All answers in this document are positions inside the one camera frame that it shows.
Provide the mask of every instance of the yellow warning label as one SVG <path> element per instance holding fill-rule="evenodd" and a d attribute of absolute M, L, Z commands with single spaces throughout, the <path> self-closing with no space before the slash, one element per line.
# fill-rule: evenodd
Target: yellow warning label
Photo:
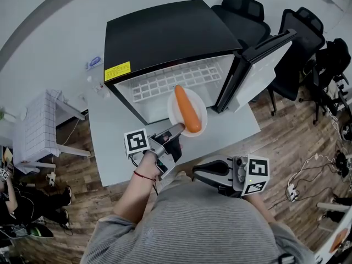
<path fill-rule="evenodd" d="M 130 62 L 116 65 L 115 67 L 109 68 L 104 71 L 104 81 L 108 81 L 110 79 L 119 77 L 121 75 L 130 73 L 130 72 L 131 72 Z"/>

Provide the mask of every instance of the orange carrot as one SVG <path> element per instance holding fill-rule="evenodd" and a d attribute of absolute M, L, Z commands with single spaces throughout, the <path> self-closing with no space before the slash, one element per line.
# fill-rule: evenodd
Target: orange carrot
<path fill-rule="evenodd" d="M 191 133 L 197 133 L 202 129 L 202 123 L 200 122 L 188 96 L 183 90 L 182 86 L 175 86 L 175 95 L 178 106 L 180 108 L 185 126 Z"/>

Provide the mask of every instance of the hand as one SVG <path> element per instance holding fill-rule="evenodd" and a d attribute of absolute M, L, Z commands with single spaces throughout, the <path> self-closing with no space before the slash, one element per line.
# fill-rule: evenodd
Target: hand
<path fill-rule="evenodd" d="M 13 172 L 11 172 L 10 170 L 7 170 L 7 173 L 9 174 L 6 181 L 7 182 L 11 182 L 11 179 L 13 178 Z"/>
<path fill-rule="evenodd" d="M 157 156 L 155 153 L 146 151 L 136 171 L 141 175 L 151 179 L 156 179 L 156 177 L 161 174 L 159 168 L 157 168 L 155 165 L 156 160 Z"/>

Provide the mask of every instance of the white wire shelf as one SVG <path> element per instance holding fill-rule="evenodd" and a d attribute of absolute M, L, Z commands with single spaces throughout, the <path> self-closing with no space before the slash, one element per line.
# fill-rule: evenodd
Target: white wire shelf
<path fill-rule="evenodd" d="M 176 85 L 192 87 L 221 80 L 216 62 L 195 64 L 185 68 L 166 68 L 133 79 L 133 102 L 137 103 L 160 94 L 172 92 Z"/>

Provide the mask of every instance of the black office chair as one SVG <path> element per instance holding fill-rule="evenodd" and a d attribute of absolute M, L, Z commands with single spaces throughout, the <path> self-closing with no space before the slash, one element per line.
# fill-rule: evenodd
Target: black office chair
<path fill-rule="evenodd" d="M 272 116 L 276 114 L 274 91 L 295 101 L 298 94 L 300 71 L 314 53 L 325 44 L 322 22 L 306 8 L 301 7 L 297 12 L 286 9 L 283 12 L 279 33 L 287 29 L 294 29 L 297 35 L 290 49 L 275 67 L 276 77 L 268 87 L 274 109 L 271 112 Z"/>
<path fill-rule="evenodd" d="M 270 35 L 264 23 L 263 4 L 255 0 L 223 0 L 213 11 L 222 19 L 244 49 L 255 47 Z"/>
<path fill-rule="evenodd" d="M 344 85 L 338 85 L 339 96 L 335 99 L 331 99 L 324 90 L 332 80 L 335 82 L 345 80 L 349 84 L 343 74 L 343 71 L 345 71 L 351 61 L 347 44 L 341 38 L 337 38 L 333 42 L 327 41 L 326 44 L 326 49 L 316 53 L 316 60 L 310 60 L 303 69 L 304 74 L 307 74 L 305 85 L 310 91 L 311 100 L 300 98 L 299 102 L 315 102 L 316 119 L 313 121 L 313 124 L 318 121 L 319 106 L 323 108 L 323 114 L 326 113 L 325 107 L 327 107 L 331 114 L 336 116 L 341 103 L 345 106 L 352 119 L 351 111 L 344 98 L 347 94 L 347 92 L 343 91 Z"/>

